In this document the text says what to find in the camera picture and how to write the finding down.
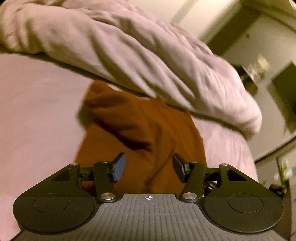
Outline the dark side shelf with items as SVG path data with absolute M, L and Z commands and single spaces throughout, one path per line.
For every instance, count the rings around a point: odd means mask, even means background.
M 241 80 L 244 88 L 251 95 L 255 95 L 258 92 L 258 85 L 271 69 L 271 65 L 262 54 L 258 54 L 257 59 L 253 63 L 242 66 L 242 69 L 244 73 L 241 76 Z

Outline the dark framed wall panel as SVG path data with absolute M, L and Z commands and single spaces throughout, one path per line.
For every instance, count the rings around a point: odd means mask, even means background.
M 295 63 L 290 61 L 272 79 L 275 102 L 285 120 L 284 130 L 295 132 Z

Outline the lilac rumpled duvet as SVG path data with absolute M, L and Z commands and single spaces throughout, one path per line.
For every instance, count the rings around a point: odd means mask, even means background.
M 246 138 L 261 128 L 260 108 L 230 63 L 128 1 L 4 1 L 1 44 L 159 96 L 234 126 Z

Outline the lilac bed sheet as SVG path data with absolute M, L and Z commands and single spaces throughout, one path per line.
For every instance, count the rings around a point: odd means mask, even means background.
M 19 233 L 15 199 L 74 162 L 95 75 L 44 55 L 1 54 L 1 240 Z

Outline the rust brown button cardigan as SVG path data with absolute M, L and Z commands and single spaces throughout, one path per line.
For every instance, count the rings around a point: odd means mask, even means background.
M 126 155 L 114 188 L 124 193 L 180 194 L 184 184 L 173 169 L 173 154 L 206 164 L 203 140 L 187 111 L 160 99 L 141 99 L 103 81 L 90 86 L 84 107 L 90 114 L 86 136 L 76 156 L 82 167 Z

